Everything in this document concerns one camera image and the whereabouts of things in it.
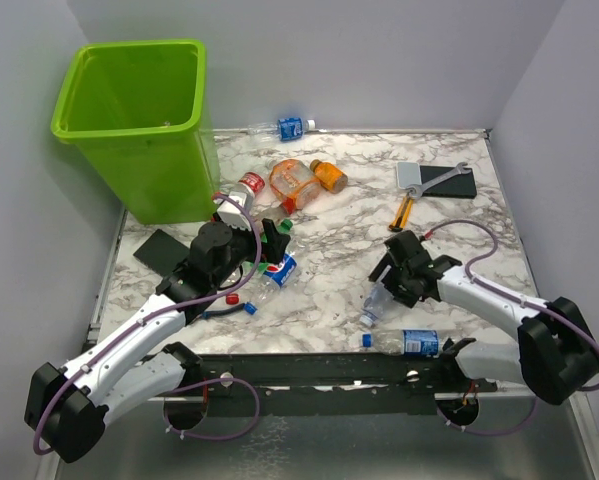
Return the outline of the pepsi bottle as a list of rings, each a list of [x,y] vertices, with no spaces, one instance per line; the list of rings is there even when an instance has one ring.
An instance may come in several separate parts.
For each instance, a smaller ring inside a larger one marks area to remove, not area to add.
[[[275,299],[294,278],[297,268],[296,253],[286,253],[280,264],[269,264],[253,287],[253,296],[249,302],[251,308],[254,311],[260,310]]]

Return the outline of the green plastic bottle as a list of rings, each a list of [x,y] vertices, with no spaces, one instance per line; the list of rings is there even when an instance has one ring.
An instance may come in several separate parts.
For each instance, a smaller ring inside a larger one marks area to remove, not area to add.
[[[278,231],[280,233],[289,233],[293,228],[293,222],[286,218],[278,225]]]

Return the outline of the clear crushed water bottle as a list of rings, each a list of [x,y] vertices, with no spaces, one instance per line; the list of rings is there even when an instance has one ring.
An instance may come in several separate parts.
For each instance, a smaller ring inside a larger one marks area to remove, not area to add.
[[[360,322],[373,328],[393,303],[392,294],[382,283],[376,283],[363,303]]]

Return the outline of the crushed orange label bottle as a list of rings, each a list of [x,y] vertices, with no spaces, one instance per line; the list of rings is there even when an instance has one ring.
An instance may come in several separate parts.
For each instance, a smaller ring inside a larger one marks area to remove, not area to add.
[[[289,215],[304,209],[323,190],[310,168],[297,159],[275,162],[269,174],[269,185]]]

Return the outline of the blue label bottle front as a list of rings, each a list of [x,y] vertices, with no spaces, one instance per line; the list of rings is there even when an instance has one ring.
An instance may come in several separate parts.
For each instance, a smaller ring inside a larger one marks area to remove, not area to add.
[[[436,357],[454,343],[446,330],[381,330],[361,337],[363,348],[389,356]]]

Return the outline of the orange juice bottle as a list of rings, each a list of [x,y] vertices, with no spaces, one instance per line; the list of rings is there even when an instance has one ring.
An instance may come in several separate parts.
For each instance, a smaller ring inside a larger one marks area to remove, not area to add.
[[[330,193],[338,194],[348,185],[348,176],[330,162],[315,159],[310,163],[310,170]]]

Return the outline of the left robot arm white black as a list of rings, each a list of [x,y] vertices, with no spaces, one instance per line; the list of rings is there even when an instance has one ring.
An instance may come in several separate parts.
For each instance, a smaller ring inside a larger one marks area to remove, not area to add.
[[[168,235],[141,246],[142,261],[162,281],[144,305],[104,341],[61,367],[45,363],[31,378],[24,412],[39,455],[67,463],[88,453],[106,428],[151,397],[193,392],[202,376],[188,348],[162,341],[196,320],[245,263],[279,263],[290,242],[286,228],[263,222],[263,237],[221,221],[204,224],[189,246]]]

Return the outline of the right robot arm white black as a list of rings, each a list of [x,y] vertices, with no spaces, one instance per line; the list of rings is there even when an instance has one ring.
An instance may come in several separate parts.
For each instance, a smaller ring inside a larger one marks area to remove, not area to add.
[[[497,345],[471,340],[457,347],[454,357],[438,367],[446,389],[460,391],[473,379],[499,380],[524,385],[551,405],[594,389],[599,345],[574,302],[524,296],[471,273],[451,256],[433,258],[422,238],[409,230],[390,237],[385,248],[368,278],[393,300],[413,307],[433,299],[462,308],[514,341]]]

